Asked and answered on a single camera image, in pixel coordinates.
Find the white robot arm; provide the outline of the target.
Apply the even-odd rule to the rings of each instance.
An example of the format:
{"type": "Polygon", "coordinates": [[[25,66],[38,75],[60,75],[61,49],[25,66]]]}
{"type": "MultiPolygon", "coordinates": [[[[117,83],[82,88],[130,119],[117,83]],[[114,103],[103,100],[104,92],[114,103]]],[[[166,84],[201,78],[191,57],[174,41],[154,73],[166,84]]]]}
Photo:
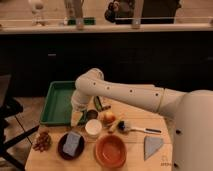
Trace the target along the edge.
{"type": "Polygon", "coordinates": [[[112,83],[92,68],[75,81],[72,108],[103,96],[174,120],[172,171],[213,171],[213,90],[182,92],[154,85],[112,83]]]}

